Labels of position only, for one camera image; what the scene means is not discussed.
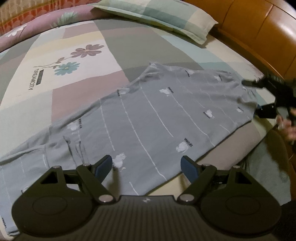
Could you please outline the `person's right hand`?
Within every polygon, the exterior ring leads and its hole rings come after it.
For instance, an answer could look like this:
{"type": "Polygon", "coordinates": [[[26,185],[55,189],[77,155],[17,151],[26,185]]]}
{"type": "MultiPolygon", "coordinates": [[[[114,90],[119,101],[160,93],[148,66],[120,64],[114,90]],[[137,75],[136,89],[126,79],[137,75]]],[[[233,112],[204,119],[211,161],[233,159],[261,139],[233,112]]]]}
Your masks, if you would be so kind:
{"type": "Polygon", "coordinates": [[[292,126],[292,122],[288,119],[284,119],[281,115],[276,116],[277,129],[281,137],[287,142],[295,142],[296,129],[292,126]]]}

